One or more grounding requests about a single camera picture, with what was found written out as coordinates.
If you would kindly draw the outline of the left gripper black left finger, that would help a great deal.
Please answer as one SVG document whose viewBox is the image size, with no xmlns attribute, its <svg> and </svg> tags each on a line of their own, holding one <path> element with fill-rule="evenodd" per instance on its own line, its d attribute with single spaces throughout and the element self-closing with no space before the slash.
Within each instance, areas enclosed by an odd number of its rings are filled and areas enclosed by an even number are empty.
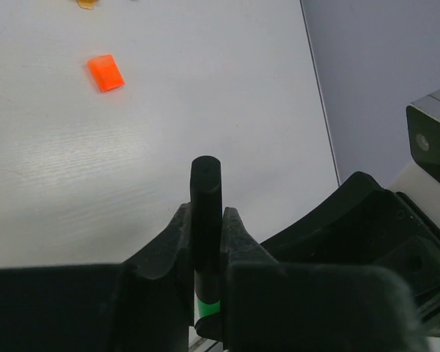
<svg viewBox="0 0 440 352">
<path fill-rule="evenodd" d="M 0 269 L 0 351 L 187 351 L 191 208 L 122 263 Z"/>
</svg>

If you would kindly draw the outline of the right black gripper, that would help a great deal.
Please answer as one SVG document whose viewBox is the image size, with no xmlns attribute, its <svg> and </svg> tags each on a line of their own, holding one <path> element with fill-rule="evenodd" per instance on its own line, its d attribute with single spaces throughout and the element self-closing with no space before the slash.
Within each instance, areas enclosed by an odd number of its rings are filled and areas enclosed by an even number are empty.
<svg viewBox="0 0 440 352">
<path fill-rule="evenodd" d="M 284 263 L 381 264 L 411 288 L 426 334 L 440 337 L 440 228 L 407 195 L 369 174 L 352 174 L 261 244 Z"/>
</svg>

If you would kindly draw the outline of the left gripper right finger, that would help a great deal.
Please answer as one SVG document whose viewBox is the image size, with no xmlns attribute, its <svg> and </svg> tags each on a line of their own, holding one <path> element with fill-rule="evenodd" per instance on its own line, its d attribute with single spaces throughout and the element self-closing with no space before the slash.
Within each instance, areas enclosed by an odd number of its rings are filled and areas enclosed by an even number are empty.
<svg viewBox="0 0 440 352">
<path fill-rule="evenodd" d="M 229 351 L 427 351 L 408 285 L 375 266 L 275 260 L 226 208 L 221 319 Z"/>
</svg>

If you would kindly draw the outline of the black highlighter green cap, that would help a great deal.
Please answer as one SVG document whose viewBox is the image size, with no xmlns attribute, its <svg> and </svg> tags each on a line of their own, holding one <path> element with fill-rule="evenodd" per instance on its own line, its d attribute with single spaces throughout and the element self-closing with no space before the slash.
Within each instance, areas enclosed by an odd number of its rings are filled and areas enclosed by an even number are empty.
<svg viewBox="0 0 440 352">
<path fill-rule="evenodd" d="M 221 163 L 211 155 L 191 163 L 191 239 L 199 316 L 220 312 L 219 247 L 222 227 Z"/>
</svg>

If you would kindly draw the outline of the orange pen cap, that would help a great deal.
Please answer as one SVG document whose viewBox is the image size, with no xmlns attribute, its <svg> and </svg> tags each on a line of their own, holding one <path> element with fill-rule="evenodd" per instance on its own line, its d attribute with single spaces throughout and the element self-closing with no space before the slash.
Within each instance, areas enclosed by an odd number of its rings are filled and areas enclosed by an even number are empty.
<svg viewBox="0 0 440 352">
<path fill-rule="evenodd" d="M 117 63 L 110 54 L 90 59 L 87 67 L 101 92 L 109 92 L 125 85 Z"/>
</svg>

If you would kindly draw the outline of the pastel peach pen cap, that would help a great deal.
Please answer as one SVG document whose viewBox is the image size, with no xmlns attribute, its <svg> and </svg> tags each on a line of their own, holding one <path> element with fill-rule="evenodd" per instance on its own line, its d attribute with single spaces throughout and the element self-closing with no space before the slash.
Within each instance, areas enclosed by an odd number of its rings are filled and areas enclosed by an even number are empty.
<svg viewBox="0 0 440 352">
<path fill-rule="evenodd" d="M 76 0 L 77 5 L 84 10 L 92 10 L 98 0 Z"/>
</svg>

